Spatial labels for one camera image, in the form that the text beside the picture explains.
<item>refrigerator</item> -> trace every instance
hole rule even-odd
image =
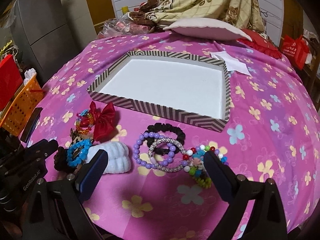
[[[22,60],[37,72],[43,86],[69,60],[79,54],[60,0],[17,0],[10,26]]]

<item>pink bedsheet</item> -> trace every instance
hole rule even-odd
[[[47,95],[39,104],[44,109],[29,145],[54,138],[68,147],[76,113],[91,102],[87,87],[127,51],[152,49],[208,57],[210,51],[226,50],[246,63],[252,77],[230,73],[232,108],[222,133],[116,107],[117,134],[112,140],[132,148],[150,124],[179,126],[186,134],[186,149],[200,144],[215,146],[228,157],[236,174],[255,181],[272,177],[279,187],[288,230],[310,216],[320,195],[315,183],[320,149],[318,114],[286,58],[275,60],[237,42],[232,46],[170,32],[93,41],[46,84]],[[188,82],[201,85],[198,80]],[[156,89],[161,86],[161,81],[155,81]],[[147,147],[141,150],[146,153]],[[47,169],[46,179],[57,179],[53,156],[47,160]],[[227,204],[214,186],[200,189],[184,171],[164,174],[133,162],[128,173],[103,175],[84,207],[94,223],[123,239],[194,240],[210,235]],[[235,239],[242,235],[251,208],[250,204]]]

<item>hair bow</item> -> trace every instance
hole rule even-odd
[[[100,141],[101,139],[107,137],[114,130],[116,111],[112,102],[108,103],[100,112],[97,109],[95,102],[92,101],[90,104],[89,113],[92,114],[94,120],[93,139],[95,141]],[[86,118],[81,120],[80,124],[82,123],[86,123]]]

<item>orange basket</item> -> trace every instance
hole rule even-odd
[[[44,92],[35,75],[14,99],[4,118],[0,121],[0,127],[12,135],[18,136],[43,97]]]

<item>black scrunchie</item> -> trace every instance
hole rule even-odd
[[[73,173],[76,168],[68,166],[67,163],[67,150],[61,146],[58,148],[58,152],[53,157],[54,159],[54,168],[57,171],[64,171],[65,173]]]
[[[176,140],[178,142],[180,142],[182,145],[184,145],[184,140],[186,139],[186,135],[185,133],[179,128],[179,127],[174,127],[172,126],[171,124],[169,123],[155,123],[155,125],[149,125],[148,126],[148,130],[146,130],[145,132],[147,133],[150,133],[150,132],[154,132],[154,133],[158,133],[158,132],[173,132],[177,135],[177,138]],[[155,138],[151,138],[151,137],[148,137],[147,138],[147,146],[150,147],[151,144],[153,144],[153,142],[155,141]],[[154,153],[155,154],[158,154],[158,155],[165,155],[165,154],[168,154],[170,152],[169,149],[163,149],[163,148],[155,148],[154,150]],[[175,153],[177,154],[179,152],[179,149],[178,147],[176,148],[175,150]]]

